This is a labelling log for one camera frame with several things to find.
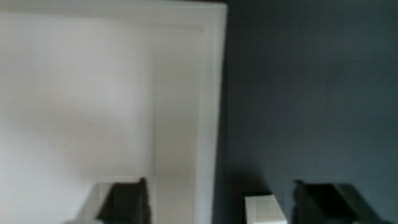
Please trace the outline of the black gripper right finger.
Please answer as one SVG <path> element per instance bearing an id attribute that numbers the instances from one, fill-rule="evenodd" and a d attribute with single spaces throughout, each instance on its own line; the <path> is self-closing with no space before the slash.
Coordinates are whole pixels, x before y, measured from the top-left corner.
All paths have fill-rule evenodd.
<path id="1" fill-rule="evenodd" d="M 274 194 L 245 197 L 245 224 L 385 224 L 346 183 L 295 181 L 291 218 Z"/>

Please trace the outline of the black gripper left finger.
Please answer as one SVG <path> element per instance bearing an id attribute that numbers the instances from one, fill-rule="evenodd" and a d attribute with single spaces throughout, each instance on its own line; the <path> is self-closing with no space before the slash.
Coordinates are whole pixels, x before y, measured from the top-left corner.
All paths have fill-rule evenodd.
<path id="1" fill-rule="evenodd" d="M 75 224 L 153 224 L 147 180 L 98 183 Z"/>

